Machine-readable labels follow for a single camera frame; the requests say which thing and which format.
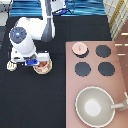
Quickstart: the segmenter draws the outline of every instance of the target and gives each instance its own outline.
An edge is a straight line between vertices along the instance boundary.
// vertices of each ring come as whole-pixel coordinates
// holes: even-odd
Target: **black burner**
[[[79,58],[84,58],[84,57],[86,57],[87,55],[88,55],[88,53],[89,53],[89,50],[87,49],[87,52],[85,53],[85,54],[82,54],[82,55],[77,55],[77,54],[75,54],[77,57],[79,57]]]
[[[89,75],[90,71],[91,68],[86,62],[79,62],[75,66],[75,72],[79,76],[87,76]]]
[[[115,72],[114,66],[109,62],[100,63],[98,70],[103,76],[112,76]]]
[[[96,48],[96,54],[100,57],[108,57],[111,54],[111,49],[106,45],[99,45]]]

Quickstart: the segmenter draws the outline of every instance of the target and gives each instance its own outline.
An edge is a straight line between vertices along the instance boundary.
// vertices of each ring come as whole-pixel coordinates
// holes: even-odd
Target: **blue floor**
[[[68,12],[63,16],[76,15],[106,15],[103,0],[75,0],[75,6],[68,0]],[[41,6],[38,0],[14,0],[11,17],[14,16],[41,16]]]

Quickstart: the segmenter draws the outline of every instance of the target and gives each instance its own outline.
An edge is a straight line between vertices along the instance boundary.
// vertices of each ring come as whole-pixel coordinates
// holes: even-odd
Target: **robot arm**
[[[51,0],[40,0],[43,20],[22,17],[15,27],[23,27],[33,40],[51,41],[55,36],[55,26],[51,9]]]
[[[33,40],[48,42],[55,36],[51,0],[40,0],[40,2],[43,9],[43,20],[22,17],[9,33],[9,38],[13,45],[11,52],[12,62],[25,62],[27,65],[27,61],[32,62],[34,60],[31,63],[31,66],[33,66],[50,59],[48,52],[37,54],[33,42]]]

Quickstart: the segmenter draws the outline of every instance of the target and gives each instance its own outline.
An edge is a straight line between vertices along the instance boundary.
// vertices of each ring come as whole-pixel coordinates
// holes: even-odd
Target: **pink stove surface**
[[[77,57],[72,46],[76,43],[66,42],[66,128],[90,128],[83,123],[76,113],[75,101],[78,93],[89,86],[96,86],[107,91],[114,100],[114,103],[120,103],[125,100],[124,92],[126,87],[117,55],[114,41],[82,41],[86,44],[89,54],[84,58]],[[106,45],[111,49],[110,56],[106,58],[99,57],[96,54],[96,47]],[[89,75],[81,77],[75,72],[75,65],[79,62],[86,62],[91,67]],[[98,71],[101,62],[110,62],[115,72],[112,76],[103,76]],[[120,112],[116,110],[112,122],[105,128],[128,128],[128,110]]]

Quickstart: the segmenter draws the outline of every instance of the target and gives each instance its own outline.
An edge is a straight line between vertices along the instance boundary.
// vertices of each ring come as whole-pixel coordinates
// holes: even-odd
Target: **stovetop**
[[[114,41],[82,41],[88,54],[80,58],[73,53],[77,42],[66,42],[66,128],[90,128],[76,113],[75,101],[78,93],[86,87],[96,86],[107,91],[115,103],[125,99],[123,75]],[[108,128],[128,127],[122,124],[128,112],[122,117],[117,114]]]

